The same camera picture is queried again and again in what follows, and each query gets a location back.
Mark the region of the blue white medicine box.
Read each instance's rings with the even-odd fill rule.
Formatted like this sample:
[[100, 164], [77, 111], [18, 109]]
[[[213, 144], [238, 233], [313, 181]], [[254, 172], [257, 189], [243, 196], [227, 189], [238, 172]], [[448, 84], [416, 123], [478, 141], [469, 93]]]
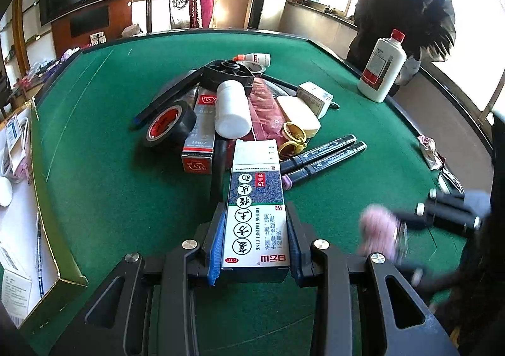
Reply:
[[275, 140], [237, 140], [230, 173], [222, 267], [289, 264], [277, 143]]

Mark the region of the black marker pink cap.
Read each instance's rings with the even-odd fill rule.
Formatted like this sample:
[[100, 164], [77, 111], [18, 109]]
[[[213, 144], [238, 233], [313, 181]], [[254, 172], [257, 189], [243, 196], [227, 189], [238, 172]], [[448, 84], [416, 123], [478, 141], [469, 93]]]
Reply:
[[365, 149], [367, 149], [366, 143], [360, 141], [357, 144], [349, 146], [340, 152], [328, 155], [327, 157], [317, 160], [313, 163], [304, 164], [298, 170], [282, 175], [282, 188], [285, 191], [290, 190], [294, 184], [308, 180], [311, 176], [316, 176], [323, 170], [327, 170], [332, 166], [336, 166], [337, 164], [340, 164], [343, 161], [352, 158], [361, 152], [364, 152]]

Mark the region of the black marker purple cap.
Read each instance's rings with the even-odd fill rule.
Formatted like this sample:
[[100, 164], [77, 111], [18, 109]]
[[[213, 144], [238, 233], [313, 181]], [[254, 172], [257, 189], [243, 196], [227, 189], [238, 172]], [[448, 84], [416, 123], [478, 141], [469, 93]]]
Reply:
[[356, 140], [357, 139], [354, 135], [346, 135], [325, 143], [322, 146], [304, 151], [299, 155], [292, 156], [280, 163], [281, 174], [285, 175], [328, 155], [339, 152], [344, 148], [353, 145]]

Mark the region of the red white long box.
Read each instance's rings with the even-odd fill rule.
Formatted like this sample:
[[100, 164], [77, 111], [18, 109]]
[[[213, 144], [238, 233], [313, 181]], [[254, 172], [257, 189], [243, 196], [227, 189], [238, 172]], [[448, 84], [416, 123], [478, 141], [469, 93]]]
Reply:
[[202, 87], [193, 108], [196, 123], [186, 138], [181, 160], [183, 169], [191, 174], [210, 174], [215, 145], [216, 95]]

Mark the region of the black electrical tape roll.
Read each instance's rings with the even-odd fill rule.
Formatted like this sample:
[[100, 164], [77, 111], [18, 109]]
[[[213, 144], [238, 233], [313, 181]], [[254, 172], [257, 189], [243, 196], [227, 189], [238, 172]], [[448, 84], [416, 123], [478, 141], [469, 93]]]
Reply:
[[193, 108], [184, 100], [177, 100], [156, 115], [146, 130], [146, 147], [171, 146], [181, 148], [197, 121]]

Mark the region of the white plastic bottle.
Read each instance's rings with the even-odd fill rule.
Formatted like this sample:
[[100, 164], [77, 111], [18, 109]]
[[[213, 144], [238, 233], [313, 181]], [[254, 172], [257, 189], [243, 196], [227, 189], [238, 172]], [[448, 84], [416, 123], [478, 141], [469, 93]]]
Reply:
[[227, 80], [217, 88], [215, 130], [225, 139], [236, 140], [252, 129], [252, 119], [245, 89], [238, 81]]

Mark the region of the red fabric pouch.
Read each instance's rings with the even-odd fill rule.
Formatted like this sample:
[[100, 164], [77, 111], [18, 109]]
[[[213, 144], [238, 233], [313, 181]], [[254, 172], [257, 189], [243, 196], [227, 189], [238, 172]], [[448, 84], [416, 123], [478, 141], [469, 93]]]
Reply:
[[255, 139], [275, 140], [278, 146], [281, 146], [286, 141], [282, 133], [286, 120], [262, 78], [253, 80], [248, 101]]

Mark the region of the cream soap case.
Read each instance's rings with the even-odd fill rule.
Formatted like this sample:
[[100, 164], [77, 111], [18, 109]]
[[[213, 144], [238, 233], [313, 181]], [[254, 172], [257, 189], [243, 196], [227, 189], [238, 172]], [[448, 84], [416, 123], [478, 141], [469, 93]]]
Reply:
[[300, 98], [279, 96], [276, 98], [276, 102], [286, 120], [303, 129], [308, 138], [313, 138], [318, 133], [321, 128], [319, 119]]

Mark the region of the small white carton box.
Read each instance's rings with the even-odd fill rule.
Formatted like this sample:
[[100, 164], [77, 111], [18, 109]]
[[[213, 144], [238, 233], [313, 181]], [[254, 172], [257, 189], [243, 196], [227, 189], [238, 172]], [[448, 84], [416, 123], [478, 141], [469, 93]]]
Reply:
[[310, 108], [317, 119], [325, 116], [333, 100], [331, 94], [311, 81], [298, 86], [296, 97]]

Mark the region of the black plastic tape dispenser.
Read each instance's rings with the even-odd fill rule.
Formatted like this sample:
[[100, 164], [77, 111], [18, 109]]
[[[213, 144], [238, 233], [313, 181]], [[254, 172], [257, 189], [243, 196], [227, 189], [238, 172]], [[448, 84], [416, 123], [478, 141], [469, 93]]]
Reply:
[[250, 96], [253, 89], [254, 75], [243, 64], [233, 60], [215, 60], [203, 67], [199, 78], [199, 85], [212, 92], [225, 81], [237, 81], [245, 90], [245, 95]]

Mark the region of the small orange-tipped glue bottle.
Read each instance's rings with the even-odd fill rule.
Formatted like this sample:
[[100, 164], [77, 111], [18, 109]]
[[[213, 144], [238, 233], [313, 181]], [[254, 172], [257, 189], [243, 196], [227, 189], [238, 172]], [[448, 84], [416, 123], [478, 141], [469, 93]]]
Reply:
[[258, 63], [266, 68], [269, 68], [271, 63], [271, 56], [269, 53], [248, 53], [248, 54], [239, 54], [233, 57], [233, 60], [236, 62], [248, 61]]

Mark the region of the crumpled wrapper at edge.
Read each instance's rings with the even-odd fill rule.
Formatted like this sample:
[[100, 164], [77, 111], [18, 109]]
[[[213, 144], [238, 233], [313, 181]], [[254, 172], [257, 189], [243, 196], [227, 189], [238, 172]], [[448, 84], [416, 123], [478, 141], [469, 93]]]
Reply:
[[417, 137], [419, 149], [430, 170], [441, 170], [445, 165], [445, 158], [438, 152], [433, 138], [425, 135]]

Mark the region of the large white red-capped bottle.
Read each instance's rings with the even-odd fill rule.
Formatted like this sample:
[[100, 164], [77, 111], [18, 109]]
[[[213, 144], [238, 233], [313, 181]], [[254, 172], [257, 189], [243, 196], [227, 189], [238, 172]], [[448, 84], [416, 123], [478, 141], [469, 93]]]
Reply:
[[401, 43], [405, 34], [394, 29], [389, 38], [377, 40], [361, 74], [359, 91], [375, 103], [384, 102], [407, 59]]

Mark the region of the gold-edged cardboard tray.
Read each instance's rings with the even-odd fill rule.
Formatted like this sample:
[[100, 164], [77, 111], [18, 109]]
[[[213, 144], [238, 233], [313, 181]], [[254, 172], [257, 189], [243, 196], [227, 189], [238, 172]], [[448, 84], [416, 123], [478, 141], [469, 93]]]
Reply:
[[1, 124], [1, 303], [29, 333], [87, 286], [50, 201], [39, 115], [27, 102]]

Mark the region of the person in dark jacket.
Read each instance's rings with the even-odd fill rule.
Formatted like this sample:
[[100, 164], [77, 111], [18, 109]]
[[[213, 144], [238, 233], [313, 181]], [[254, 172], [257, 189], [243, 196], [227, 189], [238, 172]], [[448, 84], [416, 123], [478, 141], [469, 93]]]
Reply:
[[364, 70], [377, 40], [395, 29], [402, 32], [407, 60], [389, 90], [394, 96], [419, 72], [420, 64], [449, 58], [456, 42], [454, 12], [452, 0], [358, 0], [353, 14], [357, 34], [347, 61]]

